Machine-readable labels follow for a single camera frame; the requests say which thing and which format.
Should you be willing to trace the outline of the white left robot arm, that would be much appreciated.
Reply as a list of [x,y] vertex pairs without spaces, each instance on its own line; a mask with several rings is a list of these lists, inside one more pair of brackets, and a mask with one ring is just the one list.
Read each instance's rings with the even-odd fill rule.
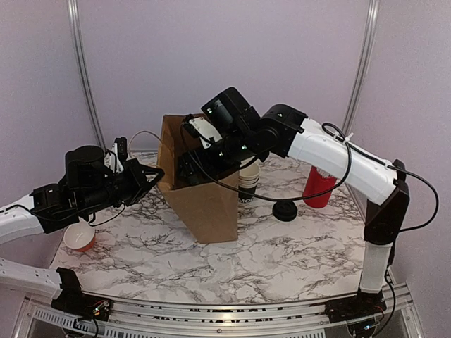
[[[111,150],[81,146],[65,154],[65,175],[53,184],[34,189],[1,208],[1,242],[34,234],[50,234],[67,227],[94,230],[96,214],[109,207],[124,210],[137,204],[164,177],[161,168],[129,158],[127,139],[119,137]],[[38,270],[1,260],[1,283],[11,289],[51,299],[60,311],[100,318],[102,299],[82,291],[71,269]]]

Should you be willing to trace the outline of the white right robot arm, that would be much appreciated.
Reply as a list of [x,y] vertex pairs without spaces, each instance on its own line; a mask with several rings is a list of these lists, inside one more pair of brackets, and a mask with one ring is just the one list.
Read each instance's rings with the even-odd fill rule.
[[328,301],[326,315],[336,322],[385,309],[382,287],[393,261],[395,242],[409,206],[402,161],[387,161],[355,146],[331,123],[318,123],[287,104],[263,115],[234,87],[204,104],[200,116],[187,115],[182,138],[200,141],[179,158],[178,174],[190,184],[220,177],[270,154],[308,163],[348,184],[367,199],[364,262],[357,293]]

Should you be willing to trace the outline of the brown paper bag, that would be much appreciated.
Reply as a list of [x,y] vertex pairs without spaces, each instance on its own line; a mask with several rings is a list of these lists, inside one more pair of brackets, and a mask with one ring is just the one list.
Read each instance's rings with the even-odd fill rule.
[[165,115],[162,120],[162,143],[156,166],[165,172],[158,188],[195,239],[201,244],[237,240],[238,196],[214,182],[190,186],[177,177],[178,157],[201,142],[180,131],[184,117]]

